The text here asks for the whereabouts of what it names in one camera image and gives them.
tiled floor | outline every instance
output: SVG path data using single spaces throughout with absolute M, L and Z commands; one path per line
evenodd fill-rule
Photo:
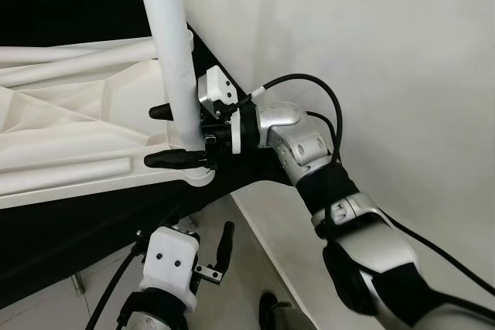
M 236 230 L 227 276 L 219 287 L 201 283 L 197 310 L 188 317 L 189 328 L 257 329 L 258 299 L 263 291 L 273 291 L 282 300 L 289 300 L 265 252 L 229 196 L 208 206 L 194 219 L 198 223 L 196 231 L 201 236 L 198 255 L 202 264 L 215 262 L 217 244 L 227 220 L 235 223 Z M 86 287 L 84 296 L 77 297 L 70 279 L 67 279 L 3 308 L 0 310 L 0 329 L 83 329 L 127 252 L 128 248 L 119 250 L 81 272 Z M 136 258 L 115 288 L 96 329 L 115 328 L 121 306 L 137 289 L 141 277 L 141 259 Z

robotic arm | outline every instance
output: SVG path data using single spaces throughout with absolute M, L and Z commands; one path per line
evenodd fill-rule
M 216 169 L 241 151 L 273 148 L 304 200 L 316 233 L 327 242 L 326 268 L 350 310 L 374 316 L 394 330 L 493 328 L 492 311 L 426 284 L 413 249 L 350 180 L 306 112 L 289 103 L 248 103 L 264 89 L 239 101 L 217 66 L 199 78 L 198 91 L 205 151 L 162 151 L 147 156 L 147 166 Z M 168 105 L 152 108 L 150 115 L 173 120 Z M 227 271 L 233 231 L 227 223 L 217 265 L 204 267 L 197 264 L 198 236 L 178 227 L 158 228 L 149 241 L 142 292 L 131 295 L 119 323 L 133 329 L 181 328 L 183 313 L 196 307 L 199 281 L 219 284 Z

white backdrop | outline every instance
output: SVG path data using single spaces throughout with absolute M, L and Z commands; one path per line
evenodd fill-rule
M 360 189 L 495 282 L 494 0 L 185 1 L 245 90 L 286 73 L 325 80 L 343 106 L 343 163 Z M 262 99 L 333 117 L 310 83 Z M 419 253 L 434 287 L 493 305 Z

black table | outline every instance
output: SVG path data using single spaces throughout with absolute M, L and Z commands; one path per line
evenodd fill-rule
M 0 9 L 3 46 L 150 35 L 142 0 L 0 0 Z M 197 77 L 219 64 L 196 34 L 193 62 Z M 253 167 L 252 154 L 238 155 L 202 188 L 174 181 L 1 209 L 0 308 L 130 244 L 137 230 L 154 230 L 171 208 L 180 206 L 173 216 L 178 219 L 258 180 L 288 184 L 272 150 L 257 151 L 256 157 L 259 166 Z

white vertical pipe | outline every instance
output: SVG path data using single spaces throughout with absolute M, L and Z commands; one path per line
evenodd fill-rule
M 187 150 L 204 149 L 183 0 L 144 0 L 174 126 Z

